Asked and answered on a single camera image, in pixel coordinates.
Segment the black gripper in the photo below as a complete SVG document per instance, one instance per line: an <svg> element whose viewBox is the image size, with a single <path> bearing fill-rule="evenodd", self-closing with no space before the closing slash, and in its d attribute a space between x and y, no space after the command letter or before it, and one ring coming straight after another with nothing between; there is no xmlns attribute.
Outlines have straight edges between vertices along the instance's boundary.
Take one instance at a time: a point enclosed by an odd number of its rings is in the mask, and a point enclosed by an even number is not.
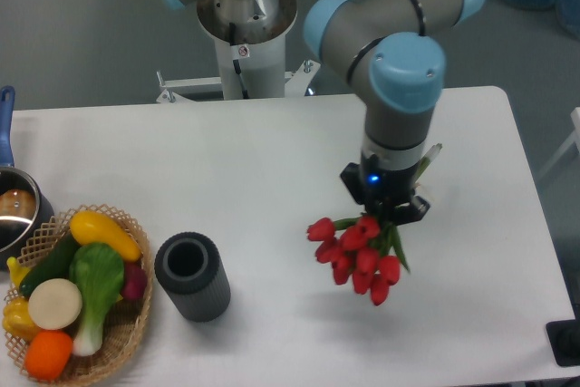
<svg viewBox="0 0 580 387"><path fill-rule="evenodd" d="M340 178L354 202L364 206L380 225L406 225L421 221L430 203L415 193L414 183L419 163L400 170L384 169L376 155L361 156L350 162Z"/></svg>

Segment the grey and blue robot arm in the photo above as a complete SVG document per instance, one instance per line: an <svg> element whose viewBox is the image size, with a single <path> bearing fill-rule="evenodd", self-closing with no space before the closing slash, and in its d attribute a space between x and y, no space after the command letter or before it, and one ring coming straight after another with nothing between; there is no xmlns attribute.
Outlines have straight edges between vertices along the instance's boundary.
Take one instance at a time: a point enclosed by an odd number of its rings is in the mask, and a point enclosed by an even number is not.
<svg viewBox="0 0 580 387"><path fill-rule="evenodd" d="M195 5L213 39L228 100L285 93L285 37L296 0L165 0ZM474 15L485 0L318 0L304 41L366 107L360 160L342 171L353 200L381 223L421 220L429 209L414 188L445 55L434 32Z"/></svg>

